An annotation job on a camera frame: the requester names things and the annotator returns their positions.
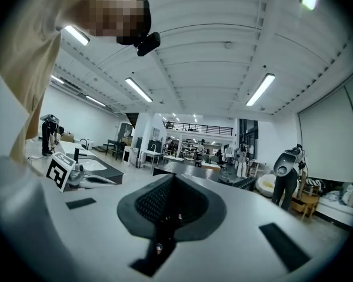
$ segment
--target beige shirt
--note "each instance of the beige shirt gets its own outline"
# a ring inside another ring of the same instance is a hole
[[[23,163],[25,139],[38,134],[44,92],[58,55],[57,18],[79,0],[22,0],[0,33],[0,75],[29,113],[11,150]]]

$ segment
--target black rectangular strip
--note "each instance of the black rectangular strip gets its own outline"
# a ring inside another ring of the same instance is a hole
[[[96,203],[96,201],[91,197],[89,197],[88,199],[74,200],[72,202],[67,202],[65,204],[70,210],[72,210],[72,209],[77,209],[94,203]]]
[[[289,271],[304,265],[310,258],[274,223],[259,227]]]

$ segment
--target sink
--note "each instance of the sink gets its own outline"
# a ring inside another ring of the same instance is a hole
[[[92,159],[80,159],[79,163],[83,165],[84,169],[87,171],[94,171],[94,170],[104,170],[107,169],[107,167],[103,166],[100,164],[99,161],[97,160],[92,160]]]

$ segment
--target staircase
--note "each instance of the staircase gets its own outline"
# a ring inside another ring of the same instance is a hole
[[[135,128],[139,113],[126,113],[126,115],[132,127]]]

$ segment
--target gray floor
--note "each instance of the gray floor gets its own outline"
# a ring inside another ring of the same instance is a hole
[[[60,146],[57,146],[55,151],[60,151],[60,149],[61,149]],[[25,155],[26,157],[40,158],[42,157],[41,150],[42,150],[41,141],[28,140],[26,143]],[[111,154],[109,153],[107,154],[107,156],[105,156],[105,153],[101,153],[96,150],[93,150],[92,152],[101,160],[107,162],[112,167],[123,172],[124,173],[123,183],[130,183],[131,181],[134,181],[134,180],[142,180],[144,181],[144,184],[146,184],[147,181],[150,180],[152,177],[152,172],[150,170],[150,167],[144,167],[140,169],[134,168],[132,166],[129,167],[127,163],[122,162],[120,157],[118,157],[118,160],[115,160],[115,157],[112,157]],[[38,160],[30,160],[30,162],[34,168],[44,173],[48,168],[47,166],[48,160],[49,160],[49,157],[42,157],[41,159],[38,159]],[[236,170],[234,169],[233,166],[229,166],[228,170],[222,170],[220,171],[220,173],[230,180],[240,179],[237,177]],[[300,213],[297,213],[294,210],[290,210],[289,213],[298,219],[302,217]],[[311,233],[314,234],[317,239],[319,239],[319,241],[322,243],[322,247],[329,247],[332,245],[340,244],[349,235],[349,232],[317,216],[312,216],[311,219],[305,219],[303,221],[303,224],[309,228]]]

